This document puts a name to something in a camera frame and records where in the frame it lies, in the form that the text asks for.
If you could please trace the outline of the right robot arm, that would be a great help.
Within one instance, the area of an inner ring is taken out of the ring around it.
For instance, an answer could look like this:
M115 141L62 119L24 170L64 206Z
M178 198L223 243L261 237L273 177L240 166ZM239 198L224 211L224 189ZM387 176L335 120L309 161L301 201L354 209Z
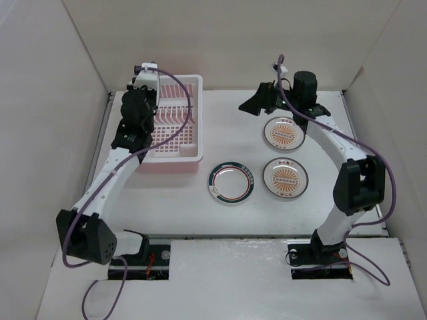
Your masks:
M334 162L338 177L333 188L334 206L324 223L312 234L310 243L298 245L298 259L307 264L327 264L344 248L346 233L353 224L384 200L386 166L384 160L347 137L337 127L331 113L317 102L318 82L314 73L298 71L291 89L281 81L260 83L253 97L240 111L258 116L276 109L292 112L295 124L313 139Z

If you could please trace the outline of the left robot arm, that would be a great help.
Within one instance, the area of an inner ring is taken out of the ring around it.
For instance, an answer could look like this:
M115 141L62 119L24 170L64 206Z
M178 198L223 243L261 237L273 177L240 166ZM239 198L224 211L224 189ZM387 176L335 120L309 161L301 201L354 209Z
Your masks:
M157 92L142 86L121 98L121 120L101 171L83 197L56 217L64 257L105 265L117 248L117 235L107 220L125 182L143 161L151 146Z

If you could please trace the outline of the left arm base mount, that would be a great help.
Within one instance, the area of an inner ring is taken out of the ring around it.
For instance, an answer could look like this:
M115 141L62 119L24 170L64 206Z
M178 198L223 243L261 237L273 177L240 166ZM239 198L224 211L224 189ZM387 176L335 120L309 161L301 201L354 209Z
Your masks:
M124 255L127 262L127 280L163 281L169 279L171 245L150 244L148 250L135 255Z

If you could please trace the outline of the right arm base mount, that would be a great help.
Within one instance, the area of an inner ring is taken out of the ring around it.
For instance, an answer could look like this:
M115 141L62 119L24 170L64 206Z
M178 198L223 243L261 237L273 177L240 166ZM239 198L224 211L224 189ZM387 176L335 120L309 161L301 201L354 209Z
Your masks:
M311 243L291 242L286 256L293 280L353 279L343 244L317 251Z

